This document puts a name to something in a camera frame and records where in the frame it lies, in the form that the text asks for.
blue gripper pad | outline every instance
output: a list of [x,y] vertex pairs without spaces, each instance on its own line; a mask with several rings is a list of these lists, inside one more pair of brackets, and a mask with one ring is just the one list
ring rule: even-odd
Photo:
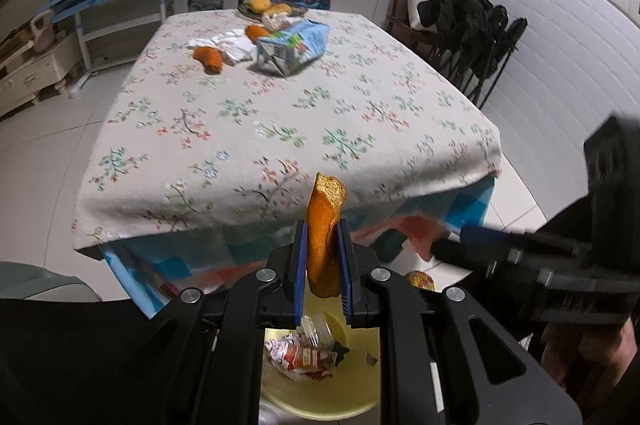
[[306,221],[302,221],[302,233],[300,242],[294,243],[298,251],[298,268],[296,270],[296,285],[293,294],[294,317],[296,326],[300,326],[302,313],[305,308],[305,282],[306,282],[306,249],[308,245],[309,230]]
[[349,261],[347,259],[347,251],[344,233],[349,231],[344,219],[341,219],[335,227],[338,234],[338,268],[340,270],[340,294],[342,295],[342,313],[347,323],[351,322],[353,317],[353,290],[351,285],[351,272],[349,270]]

snack wrapper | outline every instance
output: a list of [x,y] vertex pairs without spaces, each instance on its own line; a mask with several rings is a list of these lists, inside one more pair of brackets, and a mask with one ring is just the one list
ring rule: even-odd
[[404,278],[409,281],[409,284],[415,286],[416,288],[436,291],[436,286],[433,282],[433,278],[431,278],[431,275],[429,275],[428,273],[425,273],[423,271],[410,271],[404,276]]
[[329,369],[338,357],[333,351],[321,351],[301,333],[264,342],[271,363],[281,373],[296,381],[322,380],[331,377]]
[[312,20],[259,37],[256,68],[282,77],[291,75],[322,55],[328,39],[329,26]]

tiled wall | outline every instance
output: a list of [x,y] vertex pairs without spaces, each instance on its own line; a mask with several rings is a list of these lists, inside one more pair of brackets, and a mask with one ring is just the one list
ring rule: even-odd
[[584,139],[640,116],[640,29],[607,0],[491,0],[529,28],[484,113],[546,217],[586,192]]

screw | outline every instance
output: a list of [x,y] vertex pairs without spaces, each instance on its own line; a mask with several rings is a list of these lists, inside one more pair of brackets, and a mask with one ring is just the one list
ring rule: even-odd
[[465,291],[462,288],[452,286],[447,288],[447,299],[453,300],[453,302],[460,302],[465,299]]
[[271,268],[262,268],[256,272],[255,277],[262,282],[270,282],[276,278],[276,273]]
[[180,293],[180,300],[187,304],[193,304],[200,300],[200,290],[195,288],[187,288],[185,291]]
[[375,268],[371,270],[371,277],[374,280],[385,281],[391,278],[391,272],[386,268]]

wooden drawer unit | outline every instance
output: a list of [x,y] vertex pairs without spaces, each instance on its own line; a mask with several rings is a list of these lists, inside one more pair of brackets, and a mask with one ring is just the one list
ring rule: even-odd
[[38,92],[51,84],[59,92],[64,90],[65,76],[79,60],[78,39],[72,34],[12,71],[0,81],[0,115],[36,100]]

